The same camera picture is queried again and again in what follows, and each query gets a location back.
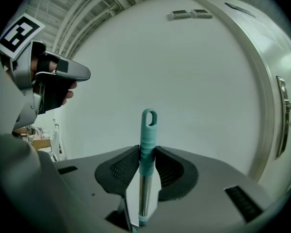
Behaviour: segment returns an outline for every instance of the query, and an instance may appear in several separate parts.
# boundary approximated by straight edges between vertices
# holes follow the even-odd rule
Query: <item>robotic hand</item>
[[[34,40],[44,27],[24,14],[0,38],[1,62],[10,67],[14,83],[26,99],[14,129],[32,124],[38,114],[60,107],[71,85],[91,76],[87,67],[46,51],[43,42]],[[38,59],[34,79],[33,58]],[[51,61],[57,64],[54,72],[49,72]]]

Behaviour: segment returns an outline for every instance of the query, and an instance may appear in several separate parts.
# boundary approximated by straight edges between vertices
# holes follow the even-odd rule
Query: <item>finger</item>
[[[73,97],[73,91],[68,91],[65,99],[70,99]]]
[[[56,69],[57,67],[57,63],[53,62],[53,61],[50,61],[49,62],[49,72],[52,72]]]
[[[30,63],[31,80],[34,79],[34,75],[37,72],[37,65],[38,65],[38,59],[35,56],[33,56],[31,58],[31,63]]]
[[[77,88],[77,86],[78,86],[77,82],[74,82],[74,83],[72,83],[72,85],[70,86],[69,89],[75,89],[75,88]]]

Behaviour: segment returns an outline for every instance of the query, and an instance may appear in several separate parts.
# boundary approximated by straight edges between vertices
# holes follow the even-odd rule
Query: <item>human hand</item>
[[[33,56],[31,58],[31,80],[34,79],[34,76],[37,73],[37,65],[38,65],[38,58]],[[57,67],[57,63],[55,63],[53,61],[49,62],[49,72],[54,72],[56,67]],[[72,89],[75,89],[76,87],[77,87],[77,83],[74,82],[71,85],[70,89],[72,90]],[[38,87],[34,87],[33,91],[35,92],[35,90],[38,92],[39,88]],[[72,97],[73,97],[73,91],[68,90],[62,105],[65,105],[67,103],[67,99],[70,99]]]
[[[31,80],[32,81],[34,80],[35,74],[37,73],[37,64],[38,64],[38,58],[35,57],[35,56],[32,56],[32,58],[31,58],[31,66],[30,66],[30,69],[31,69]],[[4,61],[4,65],[8,68],[6,73],[11,77],[11,79],[13,79],[12,72],[11,72],[11,69],[10,69],[10,63],[9,63],[8,59],[6,59]],[[49,72],[54,72],[56,70],[56,67],[57,67],[57,63],[55,63],[53,61],[50,61],[50,63],[49,63]],[[75,89],[76,87],[77,87],[77,83],[74,82],[71,85],[70,89],[72,90],[72,89]],[[33,91],[35,93],[38,93],[39,92],[39,87],[38,86],[34,86],[33,87]],[[70,99],[72,97],[73,97],[73,91],[68,90],[62,105],[65,105],[67,103],[67,99]]]

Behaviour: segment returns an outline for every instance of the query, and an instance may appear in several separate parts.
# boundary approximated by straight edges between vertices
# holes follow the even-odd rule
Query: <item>ceiling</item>
[[[71,58],[104,21],[142,0],[24,0],[18,14],[27,13],[46,25],[47,50]],[[243,0],[266,14],[291,37],[291,24],[273,0]]]

